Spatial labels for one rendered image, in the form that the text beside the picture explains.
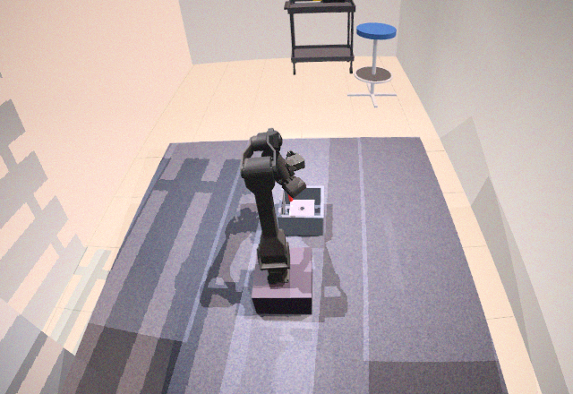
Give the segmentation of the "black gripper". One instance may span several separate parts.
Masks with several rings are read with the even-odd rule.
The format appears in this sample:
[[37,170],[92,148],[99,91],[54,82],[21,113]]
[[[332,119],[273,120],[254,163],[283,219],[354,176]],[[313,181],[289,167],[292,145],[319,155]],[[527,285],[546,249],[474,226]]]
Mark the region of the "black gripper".
[[[284,160],[283,164],[278,167],[278,175],[276,176],[276,182],[292,197],[296,197],[300,192],[306,188],[306,183],[296,176],[291,176],[288,170],[288,164]],[[289,178],[290,177],[290,178]]]

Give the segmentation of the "white square plate with hole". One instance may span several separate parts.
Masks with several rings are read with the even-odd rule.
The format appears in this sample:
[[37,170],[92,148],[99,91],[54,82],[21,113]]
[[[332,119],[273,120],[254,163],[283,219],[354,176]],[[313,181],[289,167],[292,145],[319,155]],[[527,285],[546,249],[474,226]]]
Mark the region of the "white square plate with hole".
[[291,201],[289,215],[314,216],[314,200]]

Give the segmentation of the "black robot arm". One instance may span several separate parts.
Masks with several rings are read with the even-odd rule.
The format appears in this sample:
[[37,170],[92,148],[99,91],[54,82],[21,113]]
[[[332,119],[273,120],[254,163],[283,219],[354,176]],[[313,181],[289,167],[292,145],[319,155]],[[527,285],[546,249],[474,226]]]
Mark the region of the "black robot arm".
[[[249,144],[241,153],[240,161],[241,177],[256,200],[261,223],[258,262],[261,271],[268,272],[269,284],[288,283],[290,270],[289,244],[284,230],[278,229],[272,195],[278,167],[285,160],[291,176],[295,174],[294,171],[305,168],[304,158],[297,152],[289,150],[286,159],[283,159],[279,153],[281,146],[281,134],[274,127],[268,127],[268,131],[249,137]],[[262,151],[261,157],[251,158],[254,151]]]

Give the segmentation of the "white open square box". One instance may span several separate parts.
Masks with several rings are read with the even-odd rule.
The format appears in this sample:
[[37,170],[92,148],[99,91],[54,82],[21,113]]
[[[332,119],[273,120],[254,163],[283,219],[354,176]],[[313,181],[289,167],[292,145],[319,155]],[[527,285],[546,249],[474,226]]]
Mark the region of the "white open square box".
[[281,187],[278,229],[283,229],[285,235],[323,236],[324,186],[306,186],[293,200],[314,200],[314,216],[289,215],[290,201],[287,192]]

